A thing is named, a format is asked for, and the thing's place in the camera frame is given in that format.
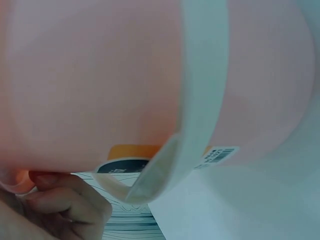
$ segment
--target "plastic container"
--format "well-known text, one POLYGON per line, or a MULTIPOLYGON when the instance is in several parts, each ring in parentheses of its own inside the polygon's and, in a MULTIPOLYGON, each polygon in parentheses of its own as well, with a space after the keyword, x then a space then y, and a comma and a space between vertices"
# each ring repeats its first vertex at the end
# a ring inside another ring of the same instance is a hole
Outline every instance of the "plastic container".
POLYGON ((17 0, 7 12, 1 182, 15 193, 33 187, 29 170, 93 172, 119 200, 149 202, 193 168, 272 151, 311 96, 313 40, 292 0, 17 0), (140 171, 132 187, 103 174, 140 171))

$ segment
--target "white wall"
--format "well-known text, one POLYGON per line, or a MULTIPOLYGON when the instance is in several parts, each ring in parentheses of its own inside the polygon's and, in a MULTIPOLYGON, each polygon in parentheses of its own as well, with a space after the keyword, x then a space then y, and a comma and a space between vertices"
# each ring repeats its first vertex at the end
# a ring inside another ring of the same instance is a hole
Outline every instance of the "white wall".
MULTIPOLYGON (((320 46, 320 1, 298 3, 320 46)), ((167 240, 320 238, 319 63, 309 109, 285 144, 246 166, 194 171, 150 204, 167 240)))

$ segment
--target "finger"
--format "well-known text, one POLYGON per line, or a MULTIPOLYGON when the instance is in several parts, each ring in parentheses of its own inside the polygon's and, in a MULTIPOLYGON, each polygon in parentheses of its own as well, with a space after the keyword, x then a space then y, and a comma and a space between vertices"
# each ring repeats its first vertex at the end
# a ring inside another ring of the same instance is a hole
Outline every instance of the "finger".
POLYGON ((76 175, 63 173, 30 172, 30 179, 35 183, 39 191, 47 191, 54 188, 70 188, 83 196, 97 210, 106 213, 109 219, 112 212, 111 204, 92 186, 76 175))
POLYGON ((58 187, 25 196, 30 208, 42 214, 63 213, 79 223, 98 224, 103 216, 82 196, 70 188, 58 187))
POLYGON ((62 222, 62 240, 100 239, 111 213, 98 211, 71 188, 58 187, 25 197, 28 206, 41 214, 61 213, 71 222, 62 222))
POLYGON ((58 240, 0 201, 0 239, 58 240))

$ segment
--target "barcode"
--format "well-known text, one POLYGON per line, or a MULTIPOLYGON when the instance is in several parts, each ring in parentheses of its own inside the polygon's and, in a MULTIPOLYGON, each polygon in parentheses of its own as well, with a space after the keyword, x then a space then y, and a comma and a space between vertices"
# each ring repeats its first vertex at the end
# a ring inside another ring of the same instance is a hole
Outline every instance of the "barcode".
POLYGON ((208 161, 208 163, 218 163, 220 162, 222 159, 225 159, 226 157, 228 157, 235 149, 234 148, 230 148, 230 149, 225 149, 222 153, 220 153, 217 157, 215 157, 214 159, 210 159, 208 161))
POLYGON ((217 164, 234 155, 239 150, 239 147, 213 147, 202 158, 202 163, 195 167, 195 169, 203 169, 217 164))

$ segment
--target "white plastic handle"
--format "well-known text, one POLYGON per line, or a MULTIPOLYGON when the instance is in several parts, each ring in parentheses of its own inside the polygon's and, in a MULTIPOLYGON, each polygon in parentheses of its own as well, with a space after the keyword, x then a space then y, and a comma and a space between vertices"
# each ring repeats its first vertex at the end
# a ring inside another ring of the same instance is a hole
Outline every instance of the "white plastic handle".
POLYGON ((93 174, 113 197, 148 203, 185 178, 214 132, 228 73, 229 23, 226 0, 182 0, 184 76, 174 134, 143 169, 132 187, 110 174, 93 174))

